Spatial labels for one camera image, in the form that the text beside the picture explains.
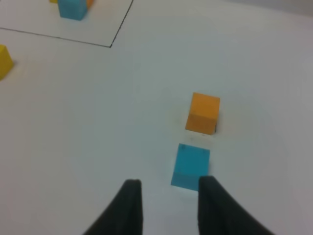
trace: cube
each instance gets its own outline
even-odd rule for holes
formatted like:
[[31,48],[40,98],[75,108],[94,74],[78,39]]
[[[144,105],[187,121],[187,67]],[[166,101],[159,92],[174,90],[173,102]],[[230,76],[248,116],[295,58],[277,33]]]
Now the cube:
[[0,80],[4,79],[12,67],[13,61],[10,57],[8,49],[6,46],[0,45]]
[[213,135],[219,118],[220,98],[193,93],[186,130]]
[[194,191],[199,178],[209,173],[210,150],[179,144],[171,185]]
[[93,0],[87,0],[87,9],[89,9],[92,4],[93,4]]
[[87,13],[86,0],[58,0],[60,16],[81,21]]

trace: drawn line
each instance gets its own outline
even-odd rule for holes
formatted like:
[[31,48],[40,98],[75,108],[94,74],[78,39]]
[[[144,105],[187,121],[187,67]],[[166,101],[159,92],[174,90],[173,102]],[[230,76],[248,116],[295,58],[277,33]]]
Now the drawn line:
[[113,46],[113,43],[114,43],[114,41],[115,41],[115,39],[116,39],[116,37],[117,37],[119,31],[120,31],[120,29],[121,29],[121,27],[122,27],[122,25],[123,25],[125,19],[126,19],[126,16],[127,16],[128,12],[129,12],[129,10],[130,10],[132,4],[133,4],[133,1],[134,1],[134,0],[132,0],[131,4],[130,4],[130,6],[129,6],[127,12],[126,12],[126,15],[124,16],[124,19],[123,19],[123,21],[122,21],[120,27],[118,28],[118,31],[117,31],[117,33],[116,33],[116,35],[115,35],[115,37],[114,37],[114,39],[113,39],[113,41],[112,41],[112,43],[111,43],[111,46],[106,46],[106,45],[101,45],[101,44],[96,44],[96,43],[89,43],[89,42],[84,42],[84,41],[79,41],[79,40],[74,40],[74,39],[69,39],[69,38],[62,38],[62,37],[57,37],[57,36],[51,36],[51,35],[46,35],[46,34],[41,34],[41,33],[33,33],[33,32],[22,31],[22,30],[11,29],[11,28],[0,27],[0,29],[8,30],[8,31],[13,31],[13,32],[18,32],[18,33],[27,33],[27,34],[37,35],[37,36],[43,36],[43,37],[47,37],[47,38],[56,38],[56,39],[61,39],[61,40],[66,40],[66,41],[71,41],[71,42],[76,42],[76,43],[83,43],[83,44],[88,44],[88,45],[93,45],[93,46],[98,46],[98,47],[111,48],[111,47]]
[[116,37],[117,37],[117,35],[118,35],[118,33],[119,33],[119,30],[121,29],[121,27],[122,27],[122,25],[123,25],[123,23],[124,23],[124,21],[125,21],[125,19],[126,19],[126,17],[127,17],[127,14],[128,14],[128,12],[129,12],[129,10],[130,10],[130,9],[131,9],[131,7],[132,7],[133,2],[134,2],[134,0],[132,0],[132,2],[131,2],[131,4],[130,4],[130,6],[129,6],[129,8],[128,8],[127,12],[126,12],[126,15],[125,15],[125,17],[124,17],[124,19],[123,19],[123,21],[122,21],[122,23],[121,23],[120,27],[118,28],[118,31],[117,31],[117,33],[116,33],[116,35],[115,35],[114,39],[113,39],[113,42],[112,42],[112,44],[111,44],[110,48],[113,46],[113,43],[114,43],[114,41],[115,41],[115,39],[116,39]]

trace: orange cube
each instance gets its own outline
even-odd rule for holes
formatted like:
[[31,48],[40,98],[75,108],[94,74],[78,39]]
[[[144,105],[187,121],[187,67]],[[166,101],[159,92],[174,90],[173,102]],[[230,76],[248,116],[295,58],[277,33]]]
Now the orange cube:
[[220,98],[193,93],[186,130],[213,135],[219,118]]
[[93,0],[87,0],[87,8],[89,9],[93,4]]

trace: block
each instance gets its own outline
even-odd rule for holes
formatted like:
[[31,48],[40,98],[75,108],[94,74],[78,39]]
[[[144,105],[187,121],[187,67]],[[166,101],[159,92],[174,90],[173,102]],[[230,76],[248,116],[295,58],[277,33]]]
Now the block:
[[60,16],[81,21],[87,13],[86,0],[58,0]]
[[0,45],[0,80],[4,79],[12,67],[13,61],[10,57],[8,49],[6,46]]
[[89,9],[92,4],[93,4],[93,0],[87,0],[87,9]]
[[193,93],[186,130],[213,135],[219,118],[220,98]]
[[179,144],[171,185],[198,191],[199,178],[209,173],[210,150]]

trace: white surface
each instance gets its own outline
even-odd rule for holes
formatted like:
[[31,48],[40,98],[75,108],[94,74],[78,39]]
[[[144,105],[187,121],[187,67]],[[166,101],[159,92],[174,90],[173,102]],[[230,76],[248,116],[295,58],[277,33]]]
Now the white surface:
[[[17,61],[0,82],[1,234],[82,234],[128,178],[146,235],[198,234],[197,194],[170,186],[180,142],[211,149],[211,173],[274,233],[313,234],[312,25],[137,0],[111,49],[0,30]],[[214,137],[184,130],[192,92],[221,97]]]
[[111,46],[132,0],[95,0],[82,21],[61,18],[49,0],[1,0],[0,27]]

